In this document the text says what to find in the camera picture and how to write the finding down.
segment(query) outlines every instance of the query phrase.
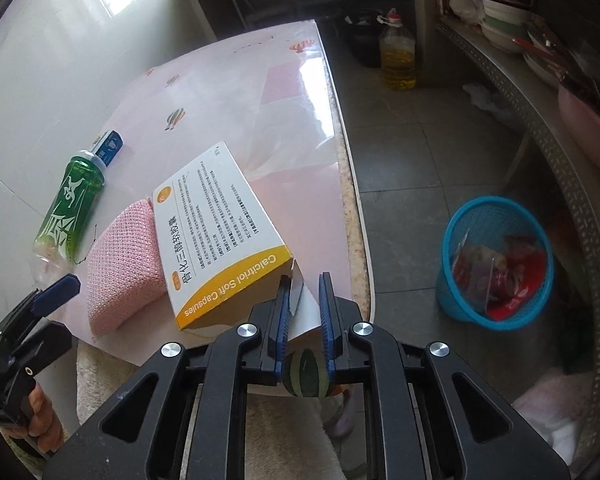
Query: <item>screw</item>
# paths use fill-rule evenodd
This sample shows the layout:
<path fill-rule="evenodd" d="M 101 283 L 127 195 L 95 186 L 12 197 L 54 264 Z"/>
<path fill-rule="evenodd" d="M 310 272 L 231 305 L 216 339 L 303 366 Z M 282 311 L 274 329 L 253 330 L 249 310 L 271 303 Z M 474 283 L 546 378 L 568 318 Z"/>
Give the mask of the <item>screw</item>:
<path fill-rule="evenodd" d="M 373 331 L 374 331 L 374 326 L 371 323 L 367 323 L 366 321 L 356 323 L 353 326 L 353 332 L 355 332 L 358 335 L 369 335 Z"/>
<path fill-rule="evenodd" d="M 444 357 L 449 355 L 449 346 L 445 343 L 431 343 L 431 345 L 429 345 L 429 352 L 436 357 Z"/>
<path fill-rule="evenodd" d="M 182 347 L 178 343 L 167 343 L 160 349 L 160 352 L 165 357 L 176 357 L 181 350 Z"/>
<path fill-rule="evenodd" d="M 242 337 L 251 337 L 258 331 L 258 327 L 251 323 L 245 323 L 238 327 L 238 334 Z"/>

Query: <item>black pot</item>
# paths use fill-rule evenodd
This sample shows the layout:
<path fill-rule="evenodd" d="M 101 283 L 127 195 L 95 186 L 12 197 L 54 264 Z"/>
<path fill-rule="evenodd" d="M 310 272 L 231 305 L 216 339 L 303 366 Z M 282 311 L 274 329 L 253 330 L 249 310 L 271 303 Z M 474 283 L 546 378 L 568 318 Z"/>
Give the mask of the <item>black pot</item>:
<path fill-rule="evenodd" d="M 349 12 L 344 19 L 347 46 L 363 66 L 380 67 L 380 44 L 378 37 L 384 25 L 378 22 L 382 13 L 375 9 L 359 9 Z"/>

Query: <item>blue trash basket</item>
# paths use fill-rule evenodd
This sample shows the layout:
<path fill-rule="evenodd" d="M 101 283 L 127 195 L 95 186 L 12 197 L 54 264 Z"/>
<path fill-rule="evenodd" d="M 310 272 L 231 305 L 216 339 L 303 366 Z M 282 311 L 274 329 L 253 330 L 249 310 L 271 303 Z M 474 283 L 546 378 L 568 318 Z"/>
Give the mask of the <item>blue trash basket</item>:
<path fill-rule="evenodd" d="M 451 275 L 451 259 L 469 229 L 468 240 L 504 252 L 504 235 L 533 236 L 546 252 L 546 274 L 536 293 L 507 319 L 494 321 L 464 300 Z M 554 282 L 554 257 L 549 240 L 533 215 L 521 205 L 499 196 L 483 196 L 464 204 L 446 227 L 442 241 L 442 268 L 436 283 L 436 299 L 442 310 L 459 321 L 474 322 L 490 330 L 515 330 L 532 322 L 544 308 Z"/>

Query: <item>triangular cutout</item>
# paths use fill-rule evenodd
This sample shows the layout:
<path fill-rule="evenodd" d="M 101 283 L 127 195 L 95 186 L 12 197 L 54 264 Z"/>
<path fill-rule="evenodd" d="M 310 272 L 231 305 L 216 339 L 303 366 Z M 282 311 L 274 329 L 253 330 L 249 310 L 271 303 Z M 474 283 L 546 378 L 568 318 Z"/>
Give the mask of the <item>triangular cutout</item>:
<path fill-rule="evenodd" d="M 147 375 L 103 421 L 102 431 L 125 442 L 135 442 L 157 384 L 158 375 Z"/>
<path fill-rule="evenodd" d="M 478 444 L 503 436 L 510 430 L 509 420 L 465 375 L 453 374 L 452 379 L 469 422 L 472 437 Z"/>

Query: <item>textured pink sponge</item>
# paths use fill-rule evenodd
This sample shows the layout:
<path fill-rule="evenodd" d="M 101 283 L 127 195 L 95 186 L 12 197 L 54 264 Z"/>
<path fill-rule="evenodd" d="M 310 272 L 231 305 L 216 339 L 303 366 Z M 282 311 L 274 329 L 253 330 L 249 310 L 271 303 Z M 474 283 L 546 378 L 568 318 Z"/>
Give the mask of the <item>textured pink sponge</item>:
<path fill-rule="evenodd" d="M 93 335 L 115 330 L 166 292 L 154 210 L 140 200 L 120 213 L 91 248 L 87 294 Z"/>

